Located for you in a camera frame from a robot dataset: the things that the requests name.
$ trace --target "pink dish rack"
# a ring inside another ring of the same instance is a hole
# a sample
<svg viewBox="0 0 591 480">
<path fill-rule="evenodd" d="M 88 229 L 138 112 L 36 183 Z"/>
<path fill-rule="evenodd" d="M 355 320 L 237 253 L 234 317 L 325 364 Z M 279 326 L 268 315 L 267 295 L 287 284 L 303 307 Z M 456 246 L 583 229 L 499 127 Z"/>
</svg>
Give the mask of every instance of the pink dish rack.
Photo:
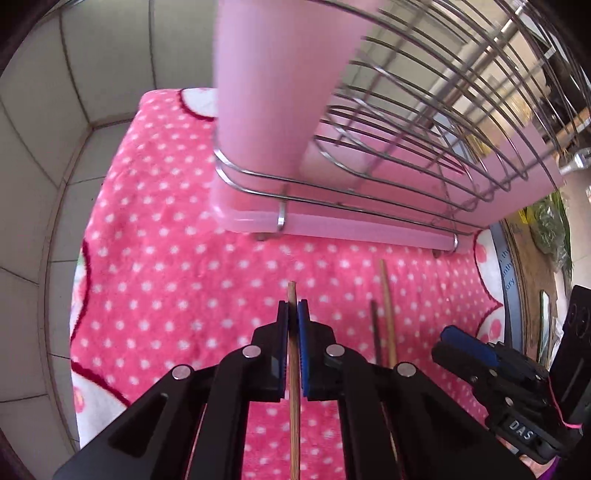
<svg viewBox="0 0 591 480">
<path fill-rule="evenodd" d="M 511 70 L 516 35 L 532 35 L 523 8 L 476 28 L 448 2 L 394 2 L 414 6 L 406 17 L 383 3 L 220 1 L 210 202 L 221 227 L 465 252 L 563 184 L 540 64 Z M 456 53 L 433 37 L 462 25 Z M 510 71 L 494 86 L 499 63 Z"/>
</svg>

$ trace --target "blue gripper pad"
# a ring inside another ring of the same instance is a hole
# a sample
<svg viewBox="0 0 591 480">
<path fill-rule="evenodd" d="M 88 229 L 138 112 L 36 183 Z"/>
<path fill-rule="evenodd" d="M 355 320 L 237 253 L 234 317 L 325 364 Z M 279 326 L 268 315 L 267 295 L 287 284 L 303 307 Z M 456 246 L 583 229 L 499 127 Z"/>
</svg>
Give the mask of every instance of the blue gripper pad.
<svg viewBox="0 0 591 480">
<path fill-rule="evenodd" d="M 489 345 L 482 343 L 472 335 L 468 335 L 458 327 L 453 325 L 445 327 L 441 332 L 440 339 L 443 343 L 451 345 L 476 358 L 489 368 L 497 368 L 499 366 L 499 358 Z"/>
<path fill-rule="evenodd" d="M 300 377 L 303 396 L 307 397 L 310 391 L 310 359 L 308 351 L 308 334 L 310 329 L 310 312 L 308 302 L 303 300 L 297 305 L 298 326 L 300 328 Z"/>
</svg>

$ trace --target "pink cable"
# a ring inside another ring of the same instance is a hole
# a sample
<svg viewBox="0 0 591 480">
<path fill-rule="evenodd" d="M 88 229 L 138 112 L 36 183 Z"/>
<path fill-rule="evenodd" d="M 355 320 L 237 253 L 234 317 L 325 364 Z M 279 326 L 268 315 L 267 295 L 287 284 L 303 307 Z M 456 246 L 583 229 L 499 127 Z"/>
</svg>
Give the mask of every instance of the pink cable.
<svg viewBox="0 0 591 480">
<path fill-rule="evenodd" d="M 565 427 L 568 427 L 570 429 L 579 429 L 583 426 L 583 424 L 581 425 L 573 425 L 572 423 L 566 423 L 564 421 L 564 417 L 562 416 L 562 411 L 560 410 L 560 406 L 558 406 L 558 402 L 556 401 L 556 397 L 554 396 L 554 389 L 552 388 L 552 382 L 550 381 L 550 376 L 548 375 L 548 386 L 550 387 L 550 395 L 552 395 L 552 402 L 554 402 L 554 406 L 556 407 L 556 410 L 558 411 L 558 416 L 560 417 L 560 421 L 564 424 Z"/>
</svg>

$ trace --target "chrome wire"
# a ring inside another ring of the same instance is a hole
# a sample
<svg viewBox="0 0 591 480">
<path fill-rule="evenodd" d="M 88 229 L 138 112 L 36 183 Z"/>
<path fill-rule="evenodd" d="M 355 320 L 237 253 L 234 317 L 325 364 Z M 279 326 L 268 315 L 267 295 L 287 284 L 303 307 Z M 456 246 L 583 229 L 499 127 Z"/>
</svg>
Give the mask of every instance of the chrome wire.
<svg viewBox="0 0 591 480">
<path fill-rule="evenodd" d="M 544 162 L 554 161 L 557 153 L 562 155 L 567 143 L 588 126 L 589 120 L 573 106 L 550 59 L 558 59 L 569 69 L 587 107 L 591 105 L 591 89 L 551 19 L 544 18 L 527 0 L 519 5 L 509 0 L 488 0 L 487 8 L 496 9 L 498 18 L 494 19 L 481 11 L 480 4 L 475 5 L 476 0 L 384 0 L 385 5 L 376 13 L 352 7 L 346 0 L 307 1 L 372 24 L 373 30 L 362 39 L 320 120 L 332 134 L 315 135 L 310 143 L 322 161 L 350 176 L 354 186 L 337 188 L 321 181 L 246 170 L 238 166 L 239 159 L 234 159 L 235 163 L 217 145 L 214 149 L 216 171 L 226 184 L 281 202 L 281 228 L 289 221 L 286 202 L 293 201 L 450 233 L 457 246 L 458 236 L 487 227 L 460 220 L 457 214 L 474 212 L 480 202 L 493 202 L 497 192 L 510 192 L 516 179 L 529 180 L 533 168 L 541 167 L 552 187 L 557 187 Z M 524 44 L 529 51 L 520 50 Z M 404 62 L 406 69 L 397 69 L 398 62 Z M 428 76 L 430 86 L 424 85 L 422 74 Z M 548 91 L 554 93 L 554 100 Z M 534 119 L 546 142 L 543 152 L 536 151 L 522 131 Z M 567 128 L 572 130 L 570 134 L 564 132 Z M 559 140 L 560 129 L 566 141 Z M 374 148 L 363 139 L 383 146 Z M 515 143 L 517 139 L 521 149 Z M 529 150 L 526 156 L 523 146 Z M 351 168 L 339 159 L 347 149 L 361 152 L 372 161 L 362 171 Z M 406 160 L 408 154 L 423 157 L 425 166 Z M 440 192 L 421 190 L 403 179 L 381 178 L 379 166 L 384 162 L 384 167 L 392 165 L 439 182 Z M 255 190 L 241 184 L 241 176 L 277 185 Z M 373 184 L 385 186 L 390 194 L 378 197 L 360 188 Z M 288 194 L 289 185 L 311 187 L 306 190 L 309 196 Z M 347 200 L 333 203 L 314 196 L 313 192 L 322 191 Z M 420 194 L 434 203 L 430 208 L 411 205 L 401 201 L 404 192 Z M 465 200 L 454 200 L 457 196 L 452 192 Z M 370 200 L 376 208 L 362 208 L 356 200 Z M 388 206 L 403 213 L 388 213 Z M 429 220 L 418 220 L 417 215 Z"/>
</svg>

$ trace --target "white tile wall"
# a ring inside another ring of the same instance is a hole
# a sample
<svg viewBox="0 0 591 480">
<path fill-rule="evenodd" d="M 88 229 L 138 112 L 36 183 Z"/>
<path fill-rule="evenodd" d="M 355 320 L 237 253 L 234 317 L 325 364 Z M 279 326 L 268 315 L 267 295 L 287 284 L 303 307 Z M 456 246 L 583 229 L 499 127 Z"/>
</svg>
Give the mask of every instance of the white tile wall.
<svg viewBox="0 0 591 480">
<path fill-rule="evenodd" d="M 86 142 L 70 183 L 105 177 L 130 122 L 99 128 Z"/>
<path fill-rule="evenodd" d="M 0 110 L 0 267 L 38 282 L 56 194 Z"/>
<path fill-rule="evenodd" d="M 0 270 L 0 401 L 45 393 L 37 285 Z"/>
<path fill-rule="evenodd" d="M 70 357 L 70 304 L 76 261 L 50 263 L 47 299 L 49 353 Z"/>
<path fill-rule="evenodd" d="M 84 230 L 102 182 L 102 179 L 88 180 L 66 188 L 51 242 L 52 261 L 78 259 Z"/>
<path fill-rule="evenodd" d="M 76 410 L 74 409 L 74 389 L 72 387 L 70 360 L 52 355 L 50 361 L 59 402 L 61 402 L 61 410 L 66 416 L 70 438 L 78 440 L 78 424 L 76 423 Z"/>
<path fill-rule="evenodd" d="M 216 0 L 154 0 L 152 49 L 158 88 L 213 86 Z"/>
<path fill-rule="evenodd" d="M 64 35 L 91 121 L 135 112 L 152 90 L 147 0 L 90 0 L 66 9 Z"/>
<path fill-rule="evenodd" d="M 46 395 L 0 403 L 0 429 L 37 480 L 50 480 L 73 453 Z"/>
<path fill-rule="evenodd" d="M 0 97 L 33 156 L 59 184 L 86 121 L 68 77 L 57 17 L 21 44 L 0 77 Z"/>
</svg>

